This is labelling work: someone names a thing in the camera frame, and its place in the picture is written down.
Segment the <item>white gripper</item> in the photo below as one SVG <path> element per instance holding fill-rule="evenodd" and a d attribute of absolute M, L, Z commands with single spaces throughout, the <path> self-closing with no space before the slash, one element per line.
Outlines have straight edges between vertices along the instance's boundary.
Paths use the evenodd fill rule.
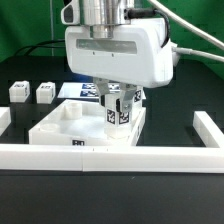
<path fill-rule="evenodd" d="M 94 77 L 101 106 L 110 93 L 109 80 L 120 82 L 120 111 L 130 112 L 136 85 L 156 88 L 173 77 L 171 42 L 162 47 L 165 36 L 162 18 L 116 26 L 112 39 L 93 39 L 89 28 L 70 26 L 65 32 L 68 64 L 73 73 Z"/>

